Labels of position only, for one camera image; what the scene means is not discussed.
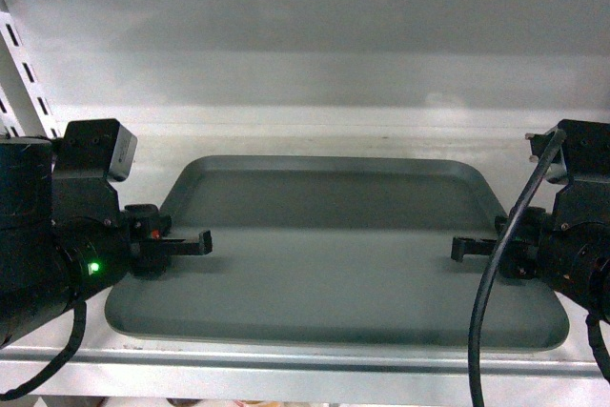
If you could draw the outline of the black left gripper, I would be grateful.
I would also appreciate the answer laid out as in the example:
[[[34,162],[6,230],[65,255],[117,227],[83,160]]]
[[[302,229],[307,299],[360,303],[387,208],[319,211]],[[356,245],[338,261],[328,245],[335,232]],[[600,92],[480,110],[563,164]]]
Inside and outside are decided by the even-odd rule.
[[[168,268],[169,257],[159,252],[156,242],[167,235],[172,218],[154,204],[127,205],[124,216],[129,224],[131,270],[134,276],[160,276]],[[168,255],[206,255],[212,252],[212,234],[201,232],[193,239],[162,240]]]

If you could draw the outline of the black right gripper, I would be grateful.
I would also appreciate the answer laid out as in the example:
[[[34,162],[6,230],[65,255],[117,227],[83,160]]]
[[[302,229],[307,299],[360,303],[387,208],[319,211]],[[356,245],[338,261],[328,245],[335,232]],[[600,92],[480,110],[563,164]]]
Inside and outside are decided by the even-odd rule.
[[[510,286],[522,286],[525,281],[548,281],[538,263],[539,245],[546,229],[552,226],[552,215],[541,207],[529,207],[509,242],[499,264],[500,281]],[[462,262],[467,255],[491,256],[495,239],[456,236],[450,257]]]

